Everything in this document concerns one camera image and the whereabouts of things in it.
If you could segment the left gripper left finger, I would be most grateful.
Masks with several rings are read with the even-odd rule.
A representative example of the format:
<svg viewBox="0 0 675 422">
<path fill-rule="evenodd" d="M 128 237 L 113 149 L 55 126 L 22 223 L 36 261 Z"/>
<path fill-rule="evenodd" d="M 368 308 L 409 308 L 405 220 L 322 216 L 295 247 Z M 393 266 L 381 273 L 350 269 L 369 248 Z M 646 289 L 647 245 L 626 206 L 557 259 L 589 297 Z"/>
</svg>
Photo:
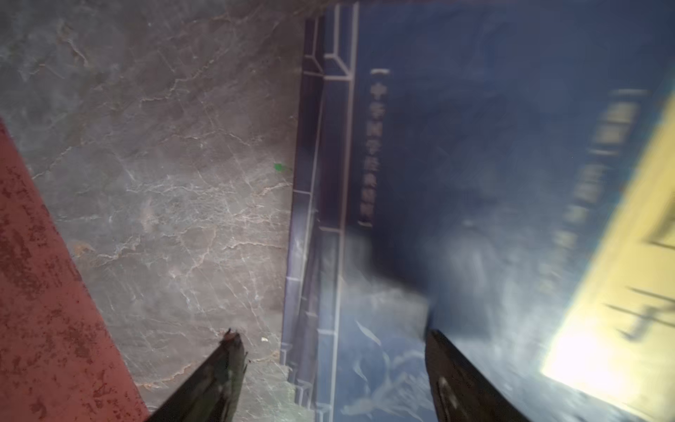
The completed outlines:
<svg viewBox="0 0 675 422">
<path fill-rule="evenodd" d="M 232 422 L 247 366 L 248 354 L 240 334 L 228 330 L 216 350 L 148 421 Z"/>
</svg>

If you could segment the navy book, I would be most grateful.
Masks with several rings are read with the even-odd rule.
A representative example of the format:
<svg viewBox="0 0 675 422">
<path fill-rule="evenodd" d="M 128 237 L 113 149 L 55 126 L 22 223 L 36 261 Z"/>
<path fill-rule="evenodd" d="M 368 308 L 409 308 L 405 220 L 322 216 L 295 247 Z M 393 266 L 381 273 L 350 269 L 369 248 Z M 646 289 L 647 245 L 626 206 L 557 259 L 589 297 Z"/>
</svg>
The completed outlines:
<svg viewBox="0 0 675 422">
<path fill-rule="evenodd" d="M 442 332 L 527 421 L 674 418 L 674 4 L 308 19 L 281 338 L 317 421 L 439 421 Z"/>
</svg>

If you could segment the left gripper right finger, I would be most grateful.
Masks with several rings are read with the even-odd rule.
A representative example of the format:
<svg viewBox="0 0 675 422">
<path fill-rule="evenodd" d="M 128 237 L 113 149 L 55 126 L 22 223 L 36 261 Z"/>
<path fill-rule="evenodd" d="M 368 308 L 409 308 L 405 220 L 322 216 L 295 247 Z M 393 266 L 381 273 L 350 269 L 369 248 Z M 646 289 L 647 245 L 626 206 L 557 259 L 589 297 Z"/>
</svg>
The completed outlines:
<svg viewBox="0 0 675 422">
<path fill-rule="evenodd" d="M 438 330 L 426 334 L 425 365 L 439 422 L 527 421 Z"/>
</svg>

